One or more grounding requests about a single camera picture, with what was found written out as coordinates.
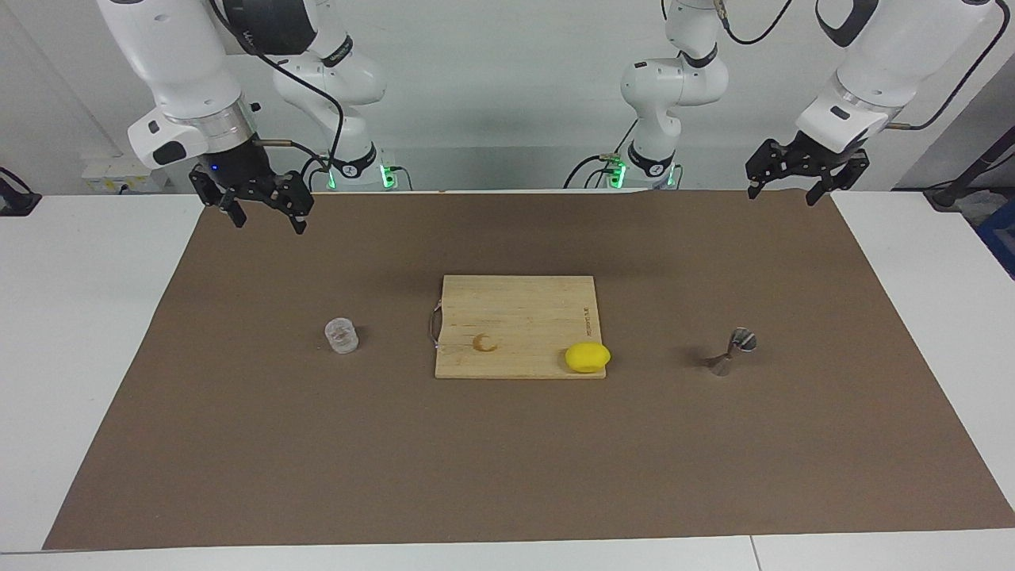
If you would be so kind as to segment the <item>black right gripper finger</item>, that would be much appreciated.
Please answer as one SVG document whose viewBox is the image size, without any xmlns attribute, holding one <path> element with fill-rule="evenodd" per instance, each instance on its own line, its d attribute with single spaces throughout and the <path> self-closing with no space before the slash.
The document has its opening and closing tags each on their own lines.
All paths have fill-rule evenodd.
<svg viewBox="0 0 1015 571">
<path fill-rule="evenodd" d="M 201 165 L 192 167 L 189 180 L 203 206 L 218 209 L 236 228 L 242 228 L 246 224 L 247 216 L 235 200 L 235 193 L 231 190 L 222 190 Z"/>
<path fill-rule="evenodd" d="M 304 235 L 307 216 L 312 207 L 314 195 L 300 173 L 290 171 L 274 177 L 274 209 L 289 218 L 291 227 L 298 235 Z"/>
</svg>

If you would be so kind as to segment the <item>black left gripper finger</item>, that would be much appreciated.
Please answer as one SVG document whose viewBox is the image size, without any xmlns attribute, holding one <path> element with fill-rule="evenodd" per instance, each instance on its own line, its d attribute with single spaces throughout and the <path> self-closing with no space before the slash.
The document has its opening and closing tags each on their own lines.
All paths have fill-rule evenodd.
<svg viewBox="0 0 1015 571">
<path fill-rule="evenodd" d="M 779 144 L 776 140 L 762 142 L 745 163 L 748 198 L 757 199 L 766 184 L 793 176 L 790 158 L 790 145 Z"/>
<path fill-rule="evenodd" d="M 807 192 L 807 204 L 815 206 L 820 199 L 833 191 L 851 189 L 852 185 L 863 176 L 869 163 L 866 151 L 854 151 L 841 165 L 821 166 L 816 183 Z"/>
</svg>

